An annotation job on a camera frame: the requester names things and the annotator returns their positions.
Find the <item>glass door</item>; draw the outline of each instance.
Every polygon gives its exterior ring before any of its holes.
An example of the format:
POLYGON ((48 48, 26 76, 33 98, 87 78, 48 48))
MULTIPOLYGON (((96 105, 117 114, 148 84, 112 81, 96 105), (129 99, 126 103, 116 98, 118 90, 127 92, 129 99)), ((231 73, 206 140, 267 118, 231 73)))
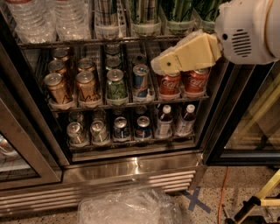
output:
POLYGON ((0 79, 0 190, 60 180, 53 156, 0 79))
POLYGON ((209 165, 280 164, 280 62, 240 66, 206 144, 209 165))

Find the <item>speckled floor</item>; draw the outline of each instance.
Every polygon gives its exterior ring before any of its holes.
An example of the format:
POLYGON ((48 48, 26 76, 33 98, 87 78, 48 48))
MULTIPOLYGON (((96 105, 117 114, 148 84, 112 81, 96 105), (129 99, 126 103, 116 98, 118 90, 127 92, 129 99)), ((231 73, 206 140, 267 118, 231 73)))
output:
MULTIPOLYGON (((218 207, 221 198, 221 187, 226 173, 226 167, 208 167, 199 187, 195 191, 180 192, 174 196, 179 203, 184 223, 188 224, 214 224, 217 222, 218 207)), ((242 207, 242 202, 256 194, 275 171, 267 167, 230 167, 223 204, 231 217, 242 207)), ((274 195, 279 193, 280 187, 275 189, 274 195)), ((276 221, 280 216, 280 207, 269 208, 271 216, 262 208, 257 208, 253 214, 260 214, 267 221, 276 221)), ((59 211, 21 215, 17 217, 2 218, 3 224, 74 224, 77 223, 77 207, 61 209, 59 211)))

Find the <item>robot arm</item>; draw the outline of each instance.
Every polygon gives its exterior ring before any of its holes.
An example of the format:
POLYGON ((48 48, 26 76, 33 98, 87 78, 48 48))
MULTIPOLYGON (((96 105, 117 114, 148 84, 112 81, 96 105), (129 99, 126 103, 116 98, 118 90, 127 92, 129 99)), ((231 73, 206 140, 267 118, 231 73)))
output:
POLYGON ((233 0, 220 6, 215 34, 196 31, 156 57, 157 74, 211 67, 221 55, 235 64, 280 59, 280 0, 233 0))

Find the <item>metallic refrigerator base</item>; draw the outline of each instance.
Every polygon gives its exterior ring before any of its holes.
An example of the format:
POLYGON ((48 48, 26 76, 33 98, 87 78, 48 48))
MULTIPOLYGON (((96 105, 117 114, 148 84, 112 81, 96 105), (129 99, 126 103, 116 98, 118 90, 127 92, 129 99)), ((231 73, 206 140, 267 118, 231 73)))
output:
POLYGON ((200 154, 185 152, 84 164, 65 169, 59 184, 0 192, 0 216, 77 207, 82 199, 131 187, 192 190, 205 171, 200 154))

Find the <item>beverage cooler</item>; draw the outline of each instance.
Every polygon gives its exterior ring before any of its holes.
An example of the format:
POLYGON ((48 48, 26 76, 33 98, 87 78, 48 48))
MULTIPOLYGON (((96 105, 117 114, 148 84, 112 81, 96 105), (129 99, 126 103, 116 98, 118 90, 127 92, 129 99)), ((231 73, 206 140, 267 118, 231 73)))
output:
POLYGON ((192 190, 208 165, 279 164, 279 63, 220 58, 160 76, 151 60, 214 22, 196 10, 171 21, 164 5, 147 14, 146 1, 78 2, 0 1, 0 216, 124 187, 192 190))

